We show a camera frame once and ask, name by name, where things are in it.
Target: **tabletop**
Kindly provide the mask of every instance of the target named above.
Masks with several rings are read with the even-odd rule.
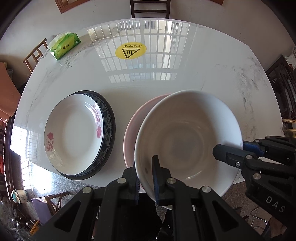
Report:
[[[283,136],[270,82],[252,50],[237,39],[198,24],[156,18],[103,23],[77,35],[81,43],[59,61],[44,54],[17,108],[11,149],[40,167],[58,173],[45,152],[46,121],[63,98],[80,90],[100,93],[115,115],[116,137],[108,161],[82,180],[96,186],[121,177],[126,127],[140,106],[162,94],[186,89],[211,93],[232,110],[243,140]],[[128,42],[144,44],[146,53],[118,58],[116,49]]]

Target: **white bowl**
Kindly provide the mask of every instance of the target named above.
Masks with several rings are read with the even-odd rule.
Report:
[[[135,166],[147,194],[155,201],[151,158],[187,186],[210,186],[222,196],[238,169],[217,161],[217,144],[242,149],[238,122],[221,100],[200,91],[180,91],[156,104],[144,119],[135,146]]]
[[[85,171],[100,151],[103,130],[102,112],[91,97],[66,97],[53,109],[45,126],[44,146],[50,163],[65,175]]]

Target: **oval yellow label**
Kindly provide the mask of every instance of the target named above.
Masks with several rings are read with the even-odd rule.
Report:
[[[118,58],[132,59],[142,56],[146,53],[146,50],[146,46],[142,43],[129,42],[119,46],[115,51],[115,54]]]

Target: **pink fabric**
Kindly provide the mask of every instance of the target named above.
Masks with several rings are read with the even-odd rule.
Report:
[[[15,113],[19,101],[20,93],[11,81],[4,63],[0,63],[0,120],[7,122]]]

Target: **dark patterned plate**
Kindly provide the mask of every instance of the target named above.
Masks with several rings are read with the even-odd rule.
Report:
[[[94,91],[78,91],[73,94],[84,94],[93,98],[95,102],[98,103],[104,119],[103,142],[101,145],[101,149],[94,162],[89,166],[89,168],[77,175],[65,175],[63,173],[60,173],[64,177],[72,180],[84,180],[92,177],[99,170],[101,170],[101,168],[105,165],[111,154],[115,140],[115,117],[111,106],[106,101],[106,99],[100,94]]]

